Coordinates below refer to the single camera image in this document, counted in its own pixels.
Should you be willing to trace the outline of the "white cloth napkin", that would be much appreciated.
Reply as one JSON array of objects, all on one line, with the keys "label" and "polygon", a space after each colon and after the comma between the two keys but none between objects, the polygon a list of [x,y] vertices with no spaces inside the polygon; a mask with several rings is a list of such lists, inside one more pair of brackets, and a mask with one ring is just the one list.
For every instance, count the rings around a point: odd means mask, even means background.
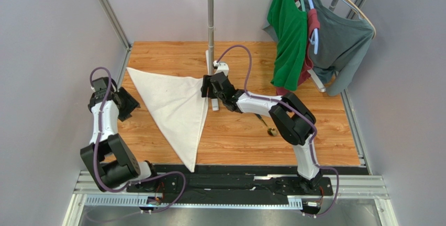
[{"label": "white cloth napkin", "polygon": [[208,112],[208,100],[201,93],[203,81],[130,67],[127,72],[159,130],[193,173]]}]

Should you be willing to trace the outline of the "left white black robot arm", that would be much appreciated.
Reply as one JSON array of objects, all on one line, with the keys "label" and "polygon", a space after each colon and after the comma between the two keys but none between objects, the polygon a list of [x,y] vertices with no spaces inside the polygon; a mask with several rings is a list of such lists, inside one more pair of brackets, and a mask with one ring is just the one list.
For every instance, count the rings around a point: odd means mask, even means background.
[{"label": "left white black robot arm", "polygon": [[118,133],[118,121],[125,121],[140,108],[139,102],[107,77],[93,80],[88,108],[94,117],[93,134],[80,156],[100,191],[119,190],[128,182],[140,182],[157,175],[148,161],[138,162]]}]

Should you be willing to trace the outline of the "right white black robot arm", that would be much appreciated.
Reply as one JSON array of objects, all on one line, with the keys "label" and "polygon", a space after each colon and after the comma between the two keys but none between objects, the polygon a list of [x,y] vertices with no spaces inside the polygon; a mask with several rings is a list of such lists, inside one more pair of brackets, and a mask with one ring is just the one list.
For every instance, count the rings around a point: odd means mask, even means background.
[{"label": "right white black robot arm", "polygon": [[314,147],[316,118],[294,93],[256,95],[236,89],[223,72],[204,75],[201,92],[202,97],[221,100],[229,111],[270,117],[282,138],[293,147],[301,187],[313,189],[319,185],[322,174]]}]

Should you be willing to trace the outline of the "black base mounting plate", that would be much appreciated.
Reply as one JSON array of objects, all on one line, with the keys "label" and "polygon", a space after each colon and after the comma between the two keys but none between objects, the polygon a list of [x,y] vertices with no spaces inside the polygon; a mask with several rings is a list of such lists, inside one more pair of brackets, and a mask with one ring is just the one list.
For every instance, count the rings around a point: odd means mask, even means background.
[{"label": "black base mounting plate", "polygon": [[285,205],[291,195],[331,196],[336,183],[328,177],[333,172],[323,170],[316,188],[302,188],[296,166],[199,165],[192,173],[183,165],[158,164],[154,169],[158,175],[174,171],[186,178],[169,175],[127,191],[157,193],[170,203],[184,187],[177,204]]}]

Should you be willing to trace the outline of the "green shirt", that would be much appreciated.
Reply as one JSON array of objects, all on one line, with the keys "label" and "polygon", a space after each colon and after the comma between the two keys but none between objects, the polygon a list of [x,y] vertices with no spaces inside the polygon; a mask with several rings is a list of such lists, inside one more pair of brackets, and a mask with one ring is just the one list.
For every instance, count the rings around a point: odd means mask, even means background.
[{"label": "green shirt", "polygon": [[277,39],[271,84],[295,91],[306,54],[307,13],[295,0],[272,0],[266,21]]}]

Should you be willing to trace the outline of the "white clothes rack stand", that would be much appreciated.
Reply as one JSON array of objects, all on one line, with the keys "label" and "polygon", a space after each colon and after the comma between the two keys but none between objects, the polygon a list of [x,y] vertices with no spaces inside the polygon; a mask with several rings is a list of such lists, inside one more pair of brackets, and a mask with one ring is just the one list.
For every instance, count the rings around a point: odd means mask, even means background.
[{"label": "white clothes rack stand", "polygon": [[[229,71],[227,66],[221,66],[216,68],[214,67],[214,59],[215,59],[215,41],[214,41],[214,32],[215,32],[215,10],[214,10],[215,0],[207,0],[207,24],[208,24],[208,49],[205,52],[208,74],[214,75],[215,72],[226,72]],[[257,55],[261,59],[267,59],[269,63],[269,69],[272,69],[272,55],[273,55],[273,43],[272,42],[248,42],[247,44],[254,45],[255,55]]]}]

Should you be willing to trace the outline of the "light blue clothes hanger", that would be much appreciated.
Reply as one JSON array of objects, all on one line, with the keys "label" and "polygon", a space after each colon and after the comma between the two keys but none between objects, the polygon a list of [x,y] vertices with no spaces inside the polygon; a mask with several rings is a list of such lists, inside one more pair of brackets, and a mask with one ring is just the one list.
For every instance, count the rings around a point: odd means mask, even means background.
[{"label": "light blue clothes hanger", "polygon": [[296,6],[307,14],[308,44],[313,46],[313,54],[318,54],[320,22],[314,2],[313,0],[297,0]]}]

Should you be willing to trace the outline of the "maroon shirt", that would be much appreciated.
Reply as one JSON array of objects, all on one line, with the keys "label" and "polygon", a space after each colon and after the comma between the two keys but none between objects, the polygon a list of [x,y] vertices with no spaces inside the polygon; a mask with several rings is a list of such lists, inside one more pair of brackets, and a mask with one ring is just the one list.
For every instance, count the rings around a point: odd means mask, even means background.
[{"label": "maroon shirt", "polygon": [[[298,80],[298,86],[310,77],[310,73],[308,73],[308,70],[311,70],[314,66],[312,60],[309,58],[308,55],[309,50],[310,50],[310,45],[308,44],[308,39],[307,39],[305,60]],[[277,95],[284,95],[288,92],[292,92],[281,87],[275,87],[275,90]]]}]

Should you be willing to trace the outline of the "grey-blue shirt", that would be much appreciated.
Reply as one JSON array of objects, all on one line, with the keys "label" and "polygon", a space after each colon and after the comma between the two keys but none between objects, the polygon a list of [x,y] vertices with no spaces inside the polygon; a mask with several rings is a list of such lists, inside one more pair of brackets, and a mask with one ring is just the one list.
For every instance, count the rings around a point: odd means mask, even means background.
[{"label": "grey-blue shirt", "polygon": [[[373,29],[366,20],[352,20],[338,16],[326,8],[321,0],[313,0],[320,22],[319,50],[309,58],[314,71],[324,84],[327,94],[340,94],[352,82],[373,38]],[[276,42],[276,36],[266,21],[264,31]]]}]

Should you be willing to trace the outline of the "green handled gold spoon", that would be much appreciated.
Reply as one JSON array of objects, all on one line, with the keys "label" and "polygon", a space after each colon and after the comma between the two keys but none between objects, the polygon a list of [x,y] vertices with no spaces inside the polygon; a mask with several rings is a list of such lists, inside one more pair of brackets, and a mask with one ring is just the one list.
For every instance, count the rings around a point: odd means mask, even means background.
[{"label": "green handled gold spoon", "polygon": [[277,136],[277,131],[276,131],[276,129],[275,128],[273,128],[273,127],[270,127],[266,122],[265,122],[265,120],[262,118],[262,116],[261,115],[259,115],[259,114],[255,114],[255,116],[267,127],[267,133],[268,133],[268,135],[269,136],[272,136],[272,137],[275,137],[275,136]]}]

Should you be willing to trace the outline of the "aluminium frame post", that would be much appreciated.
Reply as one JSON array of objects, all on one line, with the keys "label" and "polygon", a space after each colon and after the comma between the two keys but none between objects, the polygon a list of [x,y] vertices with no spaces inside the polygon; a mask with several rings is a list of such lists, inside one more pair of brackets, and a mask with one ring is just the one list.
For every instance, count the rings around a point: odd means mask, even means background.
[{"label": "aluminium frame post", "polygon": [[115,13],[115,11],[113,10],[113,7],[111,6],[111,3],[109,0],[99,0],[105,14],[107,15],[113,29],[115,30],[120,42],[122,43],[122,45],[124,46],[124,48],[126,49],[126,51],[130,51],[130,49],[132,48],[132,44],[129,41],[127,35],[125,34],[125,31],[122,27],[122,25],[120,24],[118,17]]}]

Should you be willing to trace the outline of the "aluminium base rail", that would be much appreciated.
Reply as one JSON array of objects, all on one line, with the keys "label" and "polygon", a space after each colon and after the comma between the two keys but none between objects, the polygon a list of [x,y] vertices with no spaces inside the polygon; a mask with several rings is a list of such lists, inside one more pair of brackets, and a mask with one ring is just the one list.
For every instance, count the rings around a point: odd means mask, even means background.
[{"label": "aluminium base rail", "polygon": [[161,164],[159,180],[102,192],[88,171],[76,182],[64,225],[397,225],[381,176],[364,167],[322,171],[302,188],[296,166]]}]

